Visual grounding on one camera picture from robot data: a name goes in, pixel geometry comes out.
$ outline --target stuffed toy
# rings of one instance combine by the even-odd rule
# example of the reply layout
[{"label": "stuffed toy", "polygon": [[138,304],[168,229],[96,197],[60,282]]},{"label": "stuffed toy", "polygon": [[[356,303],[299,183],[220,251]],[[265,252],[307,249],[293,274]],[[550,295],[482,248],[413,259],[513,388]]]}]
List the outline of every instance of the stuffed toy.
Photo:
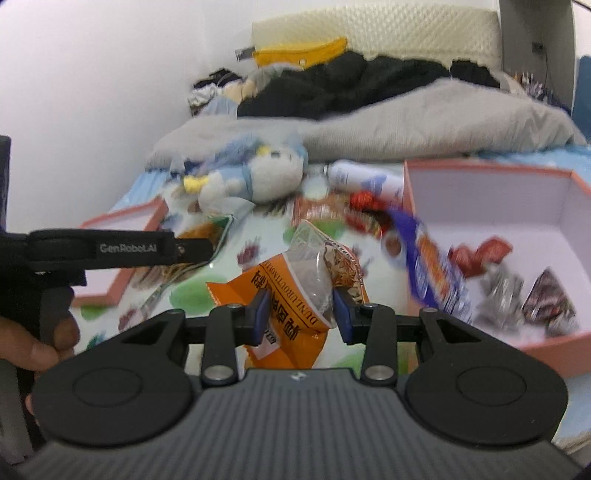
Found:
[{"label": "stuffed toy", "polygon": [[198,173],[206,174],[185,175],[183,186],[187,193],[197,194],[201,207],[224,197],[267,203],[297,190],[307,163],[308,153],[295,136],[273,146],[248,135],[200,166]]}]

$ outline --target headboard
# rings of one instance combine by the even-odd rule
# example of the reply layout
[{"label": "headboard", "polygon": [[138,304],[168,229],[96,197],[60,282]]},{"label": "headboard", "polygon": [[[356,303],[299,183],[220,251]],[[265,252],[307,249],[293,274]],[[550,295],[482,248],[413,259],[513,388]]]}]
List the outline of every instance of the headboard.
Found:
[{"label": "headboard", "polygon": [[438,60],[450,66],[469,59],[502,68],[501,26],[496,11],[442,4],[374,3],[282,15],[254,22],[257,49],[347,37],[367,58]]}]

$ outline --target metal bolt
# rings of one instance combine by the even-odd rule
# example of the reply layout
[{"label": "metal bolt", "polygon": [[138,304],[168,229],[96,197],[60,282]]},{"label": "metal bolt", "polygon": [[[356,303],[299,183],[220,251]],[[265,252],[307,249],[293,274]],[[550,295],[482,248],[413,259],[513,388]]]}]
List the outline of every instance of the metal bolt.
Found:
[{"label": "metal bolt", "polygon": [[205,369],[203,374],[210,380],[214,381],[221,381],[227,380],[234,374],[234,370],[232,370],[227,365],[212,365]]},{"label": "metal bolt", "polygon": [[394,376],[394,370],[388,365],[372,365],[365,369],[365,376],[370,380],[387,380]]}]

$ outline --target chips bag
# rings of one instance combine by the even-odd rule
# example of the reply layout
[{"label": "chips bag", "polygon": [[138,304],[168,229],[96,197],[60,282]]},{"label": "chips bag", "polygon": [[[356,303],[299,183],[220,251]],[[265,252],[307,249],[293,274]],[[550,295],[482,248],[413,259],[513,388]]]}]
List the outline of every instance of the chips bag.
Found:
[{"label": "chips bag", "polygon": [[312,368],[335,326],[333,287],[348,287],[353,299],[368,300],[355,256],[310,222],[302,221],[289,249],[228,283],[208,283],[218,305],[248,304],[261,288],[271,291],[271,318],[259,346],[247,347],[257,368]]}]

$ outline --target gray blanket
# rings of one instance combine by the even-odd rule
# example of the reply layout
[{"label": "gray blanket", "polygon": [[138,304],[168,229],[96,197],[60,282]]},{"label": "gray blanket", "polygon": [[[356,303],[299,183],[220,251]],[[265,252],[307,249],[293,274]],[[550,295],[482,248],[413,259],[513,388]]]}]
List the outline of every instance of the gray blanket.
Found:
[{"label": "gray blanket", "polygon": [[198,116],[156,143],[146,168],[206,161],[254,133],[272,144],[297,131],[310,161],[392,162],[480,150],[527,152],[585,138],[562,110],[459,80],[441,79],[406,95],[322,121]]}]

